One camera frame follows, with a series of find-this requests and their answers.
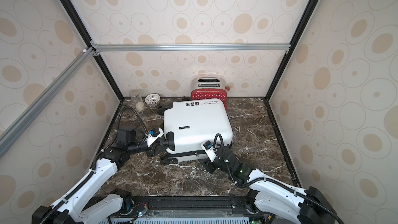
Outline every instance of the dark marble surface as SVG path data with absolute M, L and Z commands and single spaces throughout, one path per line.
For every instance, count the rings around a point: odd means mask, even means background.
M 161 105 L 180 99 L 161 99 Z M 275 138 L 266 108 L 261 99 L 228 98 L 227 114 L 233 130 L 232 151 L 236 156 L 271 177 L 292 184 L 285 159 Z M 159 127 L 163 116 L 156 107 L 139 112 L 148 129 Z M 127 111 L 121 125 L 139 125 L 131 111 Z M 108 137 L 114 135 L 112 130 Z M 148 158 L 146 153 L 134 154 L 124 166 L 101 187 L 96 196 L 106 196 L 115 188 L 132 192 L 133 196 L 214 196 L 245 195 L 247 189 L 238 189 L 227 174 L 216 170 L 208 173 L 198 161 L 159 164 L 160 155 Z

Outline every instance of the aluminum frame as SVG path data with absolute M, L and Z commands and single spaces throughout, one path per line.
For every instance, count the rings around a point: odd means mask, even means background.
M 73 60 L 71 64 L 45 89 L 37 100 L 30 105 L 0 137 L 0 158 L 8 151 L 22 133 L 30 126 L 36 117 L 47 107 L 52 99 L 61 91 L 68 81 L 75 75 L 87 58 L 93 53 L 92 47 L 85 48 L 86 52 Z
M 98 52 L 111 51 L 209 51 L 209 50 L 289 50 L 290 43 L 250 44 L 94 44 Z

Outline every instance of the white suitcase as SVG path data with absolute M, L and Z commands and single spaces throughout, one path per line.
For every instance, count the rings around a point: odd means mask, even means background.
M 201 144 L 221 134 L 224 146 L 232 142 L 232 128 L 220 99 L 173 102 L 164 112 L 167 156 L 178 162 L 207 158 Z

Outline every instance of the toaster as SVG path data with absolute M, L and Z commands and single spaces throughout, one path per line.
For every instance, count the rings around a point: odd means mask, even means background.
M 226 110 L 227 91 L 229 87 L 221 78 L 197 78 L 192 82 L 191 100 L 220 99 Z

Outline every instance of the wallpaper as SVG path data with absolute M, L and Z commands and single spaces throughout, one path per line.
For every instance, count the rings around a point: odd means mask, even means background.
M 90 57 L 0 159 L 0 223 L 30 223 L 87 172 L 119 100 Z
M 79 55 L 57 0 L 0 0 L 0 135 Z
M 191 96 L 198 77 L 223 78 L 228 96 L 265 96 L 285 55 L 283 50 L 206 52 L 102 52 L 124 96 Z
M 98 44 L 290 42 L 309 0 L 73 0 Z
M 397 14 L 321 0 L 270 101 L 302 185 L 345 223 L 398 220 Z

